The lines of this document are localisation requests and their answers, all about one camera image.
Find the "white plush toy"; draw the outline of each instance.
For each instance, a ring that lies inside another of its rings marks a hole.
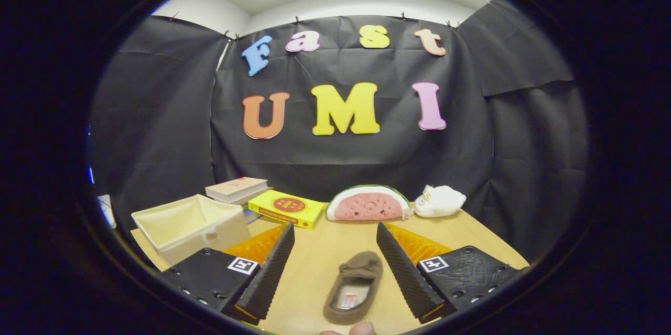
[[[448,186],[424,187],[424,192],[415,200],[415,213],[421,217],[443,217],[455,214],[466,197],[462,192]]]

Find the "black backdrop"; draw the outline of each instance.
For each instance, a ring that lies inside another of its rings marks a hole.
[[[366,24],[383,25],[391,45],[363,48],[359,28]],[[445,56],[424,50],[413,35],[422,28],[441,36]],[[321,34],[319,50],[285,50],[293,34],[307,30]],[[269,64],[249,77],[241,53],[264,35],[273,38]],[[391,185],[409,199],[425,184],[450,185],[467,195],[465,210],[529,260],[551,246],[575,211],[587,164],[577,84],[549,40],[503,0],[456,29],[380,16],[274,27],[230,41],[215,75],[224,46],[216,32],[152,17],[111,63],[94,104],[91,148],[99,192],[112,195],[124,232],[134,228],[133,211],[241,175],[323,201],[362,183]],[[332,84],[346,99],[358,82],[378,87],[381,131],[312,134],[311,88]],[[446,129],[418,127],[415,82],[439,85]],[[290,94],[283,130],[272,139],[247,137],[242,100],[266,98],[265,125],[268,96],[280,91]]]
[[[91,110],[91,168],[110,194],[122,234],[130,213],[203,192],[214,183],[209,103],[227,43],[200,25],[150,17],[120,47]]]

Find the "fabric storage box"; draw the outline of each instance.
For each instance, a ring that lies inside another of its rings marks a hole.
[[[156,252],[172,265],[203,247],[223,251],[251,237],[242,207],[200,194],[131,216]]]

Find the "foam letter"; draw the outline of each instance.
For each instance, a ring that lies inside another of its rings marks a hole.
[[[391,41],[386,36],[386,28],[381,25],[364,25],[359,29],[359,41],[365,48],[386,48]]]
[[[303,31],[294,34],[287,43],[288,51],[316,51],[319,49],[319,32]]]
[[[247,63],[250,66],[250,77],[268,65],[268,60],[264,59],[264,57],[268,57],[270,54],[270,48],[266,44],[270,43],[271,40],[273,38],[268,35],[261,37],[256,43],[242,52],[242,56],[247,59]]]
[[[445,129],[447,124],[440,117],[438,97],[436,97],[438,85],[431,82],[417,82],[413,84],[413,89],[419,94],[419,105],[421,106],[419,127],[425,131]]]
[[[273,102],[273,120],[267,127],[261,127],[258,123],[258,114],[263,103],[263,96],[249,96],[242,101],[245,112],[242,117],[242,127],[247,136],[256,139],[273,138],[277,136],[285,125],[285,101],[289,99],[288,93],[275,93],[269,96]]]
[[[377,91],[374,83],[361,82],[352,87],[347,101],[343,102],[335,87],[322,84],[312,88],[312,95],[317,97],[317,125],[312,133],[317,136],[328,136],[335,129],[331,125],[329,116],[333,118],[335,126],[341,133],[347,132],[347,126],[354,116],[352,130],[355,134],[374,134],[380,131],[380,125],[375,122],[375,108],[373,96]]]
[[[420,29],[415,32],[415,36],[419,36],[424,49],[434,56],[445,56],[448,51],[443,47],[439,47],[436,40],[440,40],[440,35],[433,34],[430,29]]]

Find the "wooden table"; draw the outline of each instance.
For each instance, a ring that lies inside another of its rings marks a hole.
[[[513,268],[528,266],[512,247],[464,211],[446,218],[420,218],[390,221],[394,225],[427,237],[452,249],[475,246]],[[257,235],[280,225],[279,221],[260,218],[248,225]],[[377,222],[338,223],[322,216],[312,230],[295,228],[296,242],[287,261],[268,318],[258,327],[279,335],[318,335],[324,330],[348,333],[351,326],[333,325],[322,310],[326,296],[338,275],[338,266],[361,251],[376,252],[384,270],[378,293],[364,321],[371,321],[379,335],[391,335],[418,328],[419,321],[410,313],[401,290],[376,242]],[[165,271],[169,264],[151,248],[142,233],[132,235],[156,267]]]

